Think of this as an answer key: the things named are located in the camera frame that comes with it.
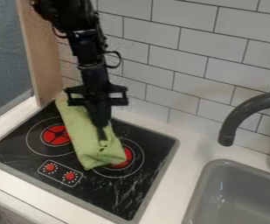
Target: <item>faucet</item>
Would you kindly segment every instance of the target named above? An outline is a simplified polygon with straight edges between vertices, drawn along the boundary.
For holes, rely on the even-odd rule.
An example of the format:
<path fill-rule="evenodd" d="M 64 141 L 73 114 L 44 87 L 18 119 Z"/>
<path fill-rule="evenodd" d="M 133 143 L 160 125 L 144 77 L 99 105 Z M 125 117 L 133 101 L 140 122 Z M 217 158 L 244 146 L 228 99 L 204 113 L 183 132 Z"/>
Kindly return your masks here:
<path fill-rule="evenodd" d="M 255 96 L 238 105 L 225 119 L 219 131 L 218 142 L 224 146 L 232 146 L 239 125 L 247 117 L 263 109 L 270 109 L 270 93 Z"/>

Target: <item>gray sink basin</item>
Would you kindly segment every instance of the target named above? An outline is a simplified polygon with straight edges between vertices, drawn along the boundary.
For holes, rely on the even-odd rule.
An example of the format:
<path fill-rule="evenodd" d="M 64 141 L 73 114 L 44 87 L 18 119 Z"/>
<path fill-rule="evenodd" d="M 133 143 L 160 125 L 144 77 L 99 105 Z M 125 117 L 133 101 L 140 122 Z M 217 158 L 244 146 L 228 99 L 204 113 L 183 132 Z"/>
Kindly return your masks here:
<path fill-rule="evenodd" d="M 209 163 L 183 224 L 270 224 L 270 174 L 229 160 Z"/>

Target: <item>small red burner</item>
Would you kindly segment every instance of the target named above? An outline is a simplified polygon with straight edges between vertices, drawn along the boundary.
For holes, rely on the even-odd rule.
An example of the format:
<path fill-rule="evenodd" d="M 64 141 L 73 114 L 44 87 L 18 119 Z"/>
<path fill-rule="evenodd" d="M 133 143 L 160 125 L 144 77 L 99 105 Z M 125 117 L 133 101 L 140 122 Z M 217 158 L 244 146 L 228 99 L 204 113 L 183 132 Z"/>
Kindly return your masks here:
<path fill-rule="evenodd" d="M 54 164 L 47 164 L 45 169 L 48 171 L 48 172 L 54 172 L 56 170 L 56 166 Z"/>
<path fill-rule="evenodd" d="M 45 143 L 54 146 L 70 143 L 70 138 L 64 125 L 53 125 L 47 128 L 43 133 L 43 140 Z"/>
<path fill-rule="evenodd" d="M 118 165 L 117 164 L 110 165 L 109 168 L 122 169 L 122 168 L 125 168 L 131 164 L 133 157 L 134 157 L 133 152 L 128 147 L 125 147 L 124 150 L 125 150 L 125 156 L 126 156 L 127 160 L 123 163 L 118 164 Z"/>
<path fill-rule="evenodd" d="M 66 175 L 65 175 L 65 178 L 67 180 L 74 180 L 75 178 L 75 174 L 73 172 L 68 172 Z"/>

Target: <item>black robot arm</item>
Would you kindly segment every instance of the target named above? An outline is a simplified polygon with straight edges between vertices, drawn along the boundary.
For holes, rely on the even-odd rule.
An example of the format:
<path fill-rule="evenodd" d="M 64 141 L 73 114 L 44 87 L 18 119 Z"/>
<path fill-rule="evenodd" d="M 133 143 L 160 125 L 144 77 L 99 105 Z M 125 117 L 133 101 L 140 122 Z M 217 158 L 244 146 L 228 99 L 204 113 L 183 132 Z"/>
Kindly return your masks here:
<path fill-rule="evenodd" d="M 107 69 L 118 67 L 120 62 L 115 66 L 107 65 L 105 54 L 112 53 L 119 60 L 121 55 L 107 51 L 98 13 L 90 0 L 33 0 L 31 4 L 42 18 L 52 23 L 59 38 L 68 39 L 73 55 L 78 58 L 83 84 L 65 89 L 68 105 L 86 107 L 100 140 L 106 140 L 102 128 L 108 126 L 111 107 L 128 105 L 128 89 L 108 79 Z M 113 93 L 121 93 L 121 97 L 111 98 Z"/>

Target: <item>green cloth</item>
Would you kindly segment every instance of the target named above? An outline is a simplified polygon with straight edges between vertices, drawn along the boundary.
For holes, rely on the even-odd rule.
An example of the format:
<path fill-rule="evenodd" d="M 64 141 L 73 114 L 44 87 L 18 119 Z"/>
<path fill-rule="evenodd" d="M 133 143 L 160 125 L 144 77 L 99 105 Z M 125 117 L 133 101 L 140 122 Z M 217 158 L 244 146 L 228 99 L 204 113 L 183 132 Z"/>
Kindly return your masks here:
<path fill-rule="evenodd" d="M 56 99 L 56 105 L 78 159 L 86 171 L 97 166 L 117 165 L 126 161 L 124 149 L 111 125 L 104 128 L 107 141 L 100 142 L 85 107 L 68 107 L 66 94 L 63 92 Z"/>

